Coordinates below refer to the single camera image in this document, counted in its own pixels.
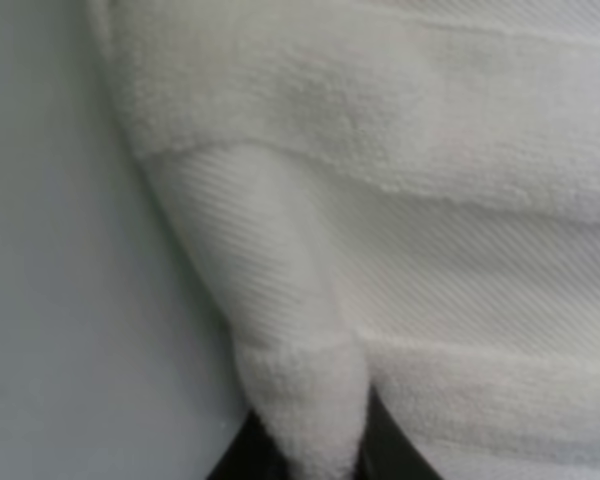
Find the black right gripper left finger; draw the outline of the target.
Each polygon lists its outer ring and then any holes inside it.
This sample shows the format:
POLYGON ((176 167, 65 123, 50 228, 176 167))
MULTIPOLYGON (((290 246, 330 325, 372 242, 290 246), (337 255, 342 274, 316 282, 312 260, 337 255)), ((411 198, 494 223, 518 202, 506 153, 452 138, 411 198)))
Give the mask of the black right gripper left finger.
POLYGON ((285 460, 251 411, 208 480, 283 480, 285 460))

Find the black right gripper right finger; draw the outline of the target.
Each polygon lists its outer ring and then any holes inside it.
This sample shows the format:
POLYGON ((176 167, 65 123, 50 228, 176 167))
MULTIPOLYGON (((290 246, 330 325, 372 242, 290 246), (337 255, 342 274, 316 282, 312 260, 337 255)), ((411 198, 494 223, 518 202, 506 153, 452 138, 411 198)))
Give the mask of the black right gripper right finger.
POLYGON ((367 421, 355 478, 442 480, 439 473, 402 433, 375 388, 370 391, 367 421))

